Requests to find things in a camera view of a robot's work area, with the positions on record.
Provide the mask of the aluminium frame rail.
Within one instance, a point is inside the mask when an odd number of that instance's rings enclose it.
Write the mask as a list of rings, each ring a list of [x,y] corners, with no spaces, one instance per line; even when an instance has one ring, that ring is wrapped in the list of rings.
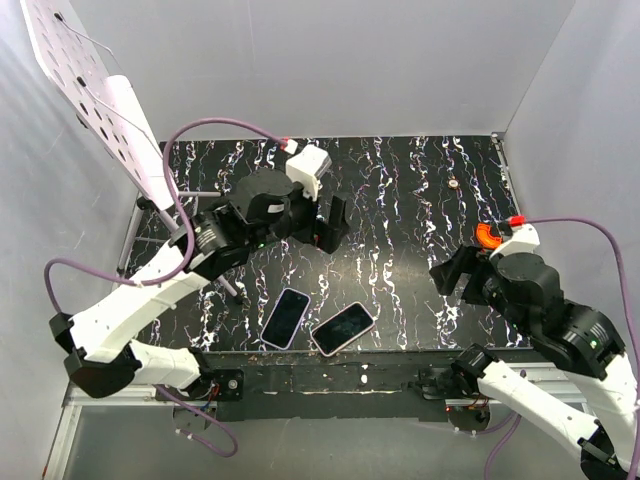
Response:
[[[61,416],[41,478],[50,480],[64,477],[84,407],[110,408],[163,405],[163,402],[155,400],[155,389],[151,386],[126,387],[112,396],[94,399],[77,386],[69,385],[64,396]]]

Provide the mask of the phone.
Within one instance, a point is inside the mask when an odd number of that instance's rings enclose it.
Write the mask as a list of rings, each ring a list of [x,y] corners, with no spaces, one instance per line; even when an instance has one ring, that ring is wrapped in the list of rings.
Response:
[[[260,340],[269,347],[288,349],[304,319],[310,297],[300,291],[286,288],[276,304],[260,334]]]
[[[320,354],[329,358],[369,332],[374,324],[368,310],[354,302],[314,328],[311,340]]]

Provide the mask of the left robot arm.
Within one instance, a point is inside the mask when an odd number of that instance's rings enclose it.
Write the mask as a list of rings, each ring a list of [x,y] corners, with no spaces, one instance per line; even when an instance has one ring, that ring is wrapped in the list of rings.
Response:
[[[261,168],[242,178],[234,192],[175,231],[129,284],[85,311],[50,320],[67,353],[70,381],[92,398],[130,385],[162,385],[193,400],[205,398],[219,377],[202,351],[155,347],[137,341],[138,333],[270,243],[292,237],[335,252],[349,231],[346,209],[346,197],[336,194],[322,219],[318,200],[280,170]]]

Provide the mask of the white perforated music stand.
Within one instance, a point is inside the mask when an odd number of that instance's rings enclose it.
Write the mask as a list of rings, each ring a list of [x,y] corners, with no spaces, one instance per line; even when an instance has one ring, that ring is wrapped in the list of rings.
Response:
[[[96,51],[108,47],[69,25],[57,1],[22,1],[20,6],[46,78],[127,171],[142,198],[175,230],[167,210],[190,194],[180,192],[173,178],[164,174],[161,151],[129,79],[110,75]]]

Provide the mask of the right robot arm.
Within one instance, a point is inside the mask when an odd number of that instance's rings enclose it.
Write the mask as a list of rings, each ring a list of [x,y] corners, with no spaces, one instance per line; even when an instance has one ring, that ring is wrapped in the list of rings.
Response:
[[[500,401],[565,447],[589,479],[638,478],[638,384],[624,342],[604,314],[566,299],[558,272],[534,253],[492,258],[462,246],[430,275],[444,296],[467,275],[463,301],[491,307],[528,337],[592,412],[574,410],[478,344],[451,366],[460,395]]]

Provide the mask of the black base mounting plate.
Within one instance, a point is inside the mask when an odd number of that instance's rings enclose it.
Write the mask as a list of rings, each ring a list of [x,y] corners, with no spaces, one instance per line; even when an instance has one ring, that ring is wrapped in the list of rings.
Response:
[[[203,356],[219,392],[222,422],[408,418],[484,430],[490,404],[454,384],[455,352],[361,351],[325,358],[311,351],[216,352]]]

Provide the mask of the orange plastic clip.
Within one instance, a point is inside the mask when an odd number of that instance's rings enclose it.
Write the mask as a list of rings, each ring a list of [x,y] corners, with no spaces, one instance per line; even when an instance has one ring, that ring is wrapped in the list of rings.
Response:
[[[479,223],[476,226],[475,236],[482,248],[496,250],[502,244],[502,237],[492,232],[490,224]]]

